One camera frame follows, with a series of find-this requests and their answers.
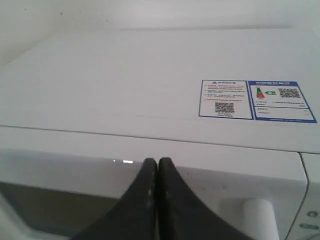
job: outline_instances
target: microwave window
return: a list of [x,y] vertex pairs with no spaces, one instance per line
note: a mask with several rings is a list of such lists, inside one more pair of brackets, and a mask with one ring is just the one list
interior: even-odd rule
[[2,182],[0,192],[29,228],[66,237],[94,223],[118,201]]

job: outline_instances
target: qr code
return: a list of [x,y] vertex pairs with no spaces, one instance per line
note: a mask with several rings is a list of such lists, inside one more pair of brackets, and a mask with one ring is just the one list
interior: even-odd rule
[[299,99],[300,94],[296,88],[278,88],[281,98],[295,98]]
[[216,113],[233,114],[235,112],[235,104],[234,103],[226,103],[226,102],[216,102],[215,103],[215,112]]

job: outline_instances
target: microwave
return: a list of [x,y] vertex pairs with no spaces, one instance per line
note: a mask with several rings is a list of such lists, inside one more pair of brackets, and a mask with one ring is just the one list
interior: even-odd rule
[[293,28],[54,34],[0,70],[1,235],[70,238],[169,157],[235,229],[319,238],[318,47]]

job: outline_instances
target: sticker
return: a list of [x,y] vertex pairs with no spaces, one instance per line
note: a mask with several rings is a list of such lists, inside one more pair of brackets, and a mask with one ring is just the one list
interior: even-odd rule
[[203,80],[200,117],[254,119],[246,81]]
[[317,123],[296,81],[248,81],[256,120]]

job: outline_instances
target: blue border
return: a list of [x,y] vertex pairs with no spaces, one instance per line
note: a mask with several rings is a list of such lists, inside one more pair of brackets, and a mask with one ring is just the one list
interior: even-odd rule
[[[249,107],[250,107],[251,118],[225,117],[225,116],[202,116],[202,115],[200,115],[200,111],[201,111],[201,99],[202,99],[202,89],[203,89],[204,81],[245,82],[246,92],[247,92],[247,95],[248,95],[248,102],[249,102]],[[245,80],[209,80],[209,79],[204,79],[204,80],[202,80],[202,81],[201,81],[201,92],[200,92],[200,102],[199,102],[198,117],[217,118],[217,119],[254,120],[253,105],[252,105],[251,100],[250,100],[249,87],[248,87],[247,81],[245,81]]]
[[[273,121],[273,122],[292,122],[292,123],[308,123],[308,124],[316,124],[317,120],[314,116],[314,113],[311,111],[311,108],[303,94],[303,92],[301,91],[300,86],[298,85],[298,83],[296,81],[247,81],[249,84],[249,91],[250,91],[250,96],[251,96],[251,100],[252,100],[252,106],[253,106],[253,112],[254,112],[254,118],[255,120],[258,121]],[[251,91],[251,86],[290,86],[290,87],[298,87],[304,101],[305,104],[307,106],[307,108],[299,108],[299,109],[308,109],[313,117],[313,120],[306,120],[306,119],[290,119],[290,118],[274,118],[274,117],[257,117],[257,113],[256,113],[256,109],[257,108],[285,108],[285,109],[297,109],[297,107],[276,107],[276,106],[255,106],[255,102],[254,102],[254,98],[253,98],[253,94]]]

